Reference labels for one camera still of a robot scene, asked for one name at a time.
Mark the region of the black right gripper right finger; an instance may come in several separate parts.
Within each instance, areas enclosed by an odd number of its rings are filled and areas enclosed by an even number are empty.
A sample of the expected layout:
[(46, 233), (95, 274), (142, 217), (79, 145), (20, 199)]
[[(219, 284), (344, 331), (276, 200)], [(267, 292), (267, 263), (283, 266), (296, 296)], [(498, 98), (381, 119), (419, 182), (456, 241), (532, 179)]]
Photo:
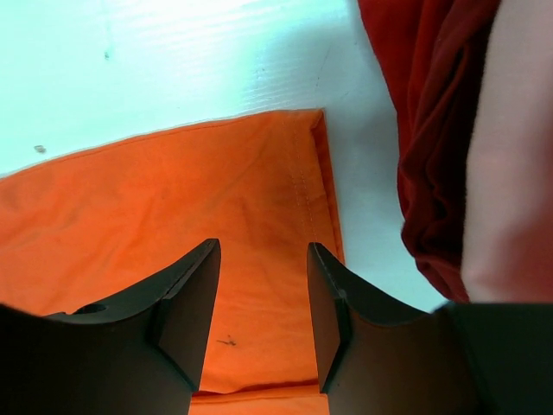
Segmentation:
[(552, 308), (418, 310), (308, 247), (318, 379), (332, 414), (549, 414)]

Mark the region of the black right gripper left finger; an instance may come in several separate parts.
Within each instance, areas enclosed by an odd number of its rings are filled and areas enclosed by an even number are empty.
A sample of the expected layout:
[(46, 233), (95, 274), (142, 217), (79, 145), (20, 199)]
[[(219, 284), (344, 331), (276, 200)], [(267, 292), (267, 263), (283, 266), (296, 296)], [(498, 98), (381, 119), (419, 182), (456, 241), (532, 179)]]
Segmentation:
[(4, 414), (185, 414), (199, 389), (219, 283), (208, 239), (72, 314), (1, 308)]

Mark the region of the orange t shirt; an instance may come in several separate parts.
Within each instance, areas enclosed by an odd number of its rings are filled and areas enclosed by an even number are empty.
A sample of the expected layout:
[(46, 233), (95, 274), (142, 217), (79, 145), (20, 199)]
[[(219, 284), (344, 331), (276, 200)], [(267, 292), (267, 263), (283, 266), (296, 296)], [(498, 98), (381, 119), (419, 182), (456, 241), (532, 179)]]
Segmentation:
[(265, 112), (86, 150), (1, 181), (1, 300), (72, 312), (219, 240), (194, 414), (325, 414), (307, 248), (342, 254), (321, 110)]

